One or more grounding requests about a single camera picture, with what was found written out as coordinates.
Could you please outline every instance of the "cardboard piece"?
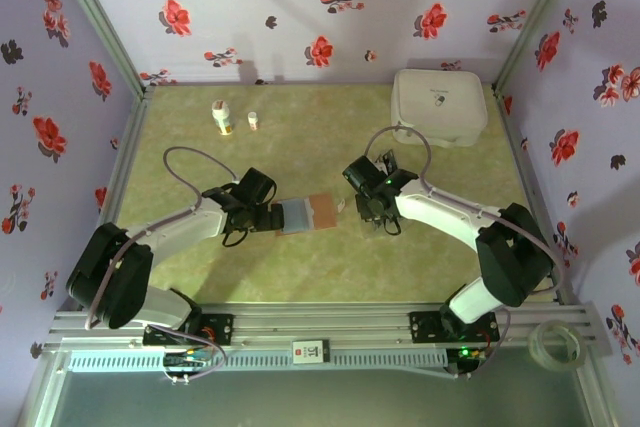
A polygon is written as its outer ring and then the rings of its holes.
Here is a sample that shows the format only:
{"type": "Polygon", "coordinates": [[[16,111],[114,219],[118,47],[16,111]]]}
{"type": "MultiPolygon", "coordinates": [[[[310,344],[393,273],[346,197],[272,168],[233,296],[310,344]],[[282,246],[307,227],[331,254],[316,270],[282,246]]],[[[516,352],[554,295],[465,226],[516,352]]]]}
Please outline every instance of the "cardboard piece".
{"type": "Polygon", "coordinates": [[[338,225],[333,198],[329,193],[284,199],[276,203],[282,204],[285,220],[285,228],[282,231],[276,231],[277,237],[330,229],[338,225]]]}

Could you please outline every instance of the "bottle cap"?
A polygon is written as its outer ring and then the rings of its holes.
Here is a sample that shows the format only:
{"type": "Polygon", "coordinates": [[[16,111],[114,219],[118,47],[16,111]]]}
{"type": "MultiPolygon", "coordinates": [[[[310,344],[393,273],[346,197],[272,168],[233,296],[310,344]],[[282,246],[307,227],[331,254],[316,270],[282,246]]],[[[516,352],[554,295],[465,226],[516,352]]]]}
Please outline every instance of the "bottle cap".
{"type": "Polygon", "coordinates": [[[216,100],[211,106],[211,114],[216,119],[224,119],[229,116],[229,106],[224,100],[216,100]]]}

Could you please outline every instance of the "table surface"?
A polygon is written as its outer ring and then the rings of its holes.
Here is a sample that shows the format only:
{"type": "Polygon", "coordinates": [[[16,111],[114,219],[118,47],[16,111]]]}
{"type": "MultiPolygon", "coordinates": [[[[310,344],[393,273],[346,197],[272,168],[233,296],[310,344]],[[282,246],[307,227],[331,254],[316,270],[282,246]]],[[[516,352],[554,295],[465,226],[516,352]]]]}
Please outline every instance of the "table surface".
{"type": "MultiPolygon", "coordinates": [[[[489,86],[489,123],[472,147],[433,147],[428,180],[483,204],[526,205],[489,86]]],[[[198,302],[441,302],[479,273],[476,253],[430,226],[409,223],[398,237],[372,234],[359,220],[353,190],[341,173],[377,130],[389,125],[390,85],[168,86],[156,88],[118,225],[153,221],[193,203],[193,193],[162,163],[173,145],[201,149],[242,175],[255,167],[278,184],[276,198],[329,192],[338,226],[291,236],[254,233],[239,246],[221,238],[189,247],[158,265],[151,285],[175,287],[198,302]],[[221,136],[211,103],[228,102],[235,130],[221,136]],[[247,113],[260,129],[252,132],[247,113]]],[[[419,172],[421,146],[381,136],[371,153],[393,148],[399,165],[419,172]]],[[[173,168],[201,191],[229,182],[195,154],[174,152],[173,168]]]]}

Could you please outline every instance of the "black bracket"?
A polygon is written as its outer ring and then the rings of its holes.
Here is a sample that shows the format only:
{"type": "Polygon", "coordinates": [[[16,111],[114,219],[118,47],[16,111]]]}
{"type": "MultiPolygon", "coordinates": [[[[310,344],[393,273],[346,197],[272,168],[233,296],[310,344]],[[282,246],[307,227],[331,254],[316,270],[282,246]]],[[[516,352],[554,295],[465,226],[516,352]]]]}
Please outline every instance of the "black bracket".
{"type": "Polygon", "coordinates": [[[442,314],[437,310],[410,312],[409,330],[414,344],[441,342],[491,342],[500,340],[496,315],[489,312],[468,326],[465,333],[454,335],[442,324],[442,314]]]}
{"type": "MultiPolygon", "coordinates": [[[[231,345],[233,335],[233,315],[231,314],[202,314],[198,326],[193,335],[211,340],[219,345],[231,345]]],[[[192,345],[193,341],[177,335],[167,334],[156,330],[152,326],[145,329],[142,336],[142,345],[145,346],[172,346],[192,345]]]]}

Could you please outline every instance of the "white plastic box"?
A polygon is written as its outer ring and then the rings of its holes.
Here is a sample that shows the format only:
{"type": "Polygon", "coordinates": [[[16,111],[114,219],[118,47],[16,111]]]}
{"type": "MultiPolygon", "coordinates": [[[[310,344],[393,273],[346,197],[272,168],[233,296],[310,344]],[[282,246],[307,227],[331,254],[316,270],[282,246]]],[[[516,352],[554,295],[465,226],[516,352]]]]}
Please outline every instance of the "white plastic box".
{"type": "MultiPolygon", "coordinates": [[[[470,146],[487,126],[482,84],[472,72],[405,69],[391,94],[391,125],[413,127],[431,145],[470,146]]],[[[394,131],[403,144],[421,144],[416,135],[394,131]]]]}

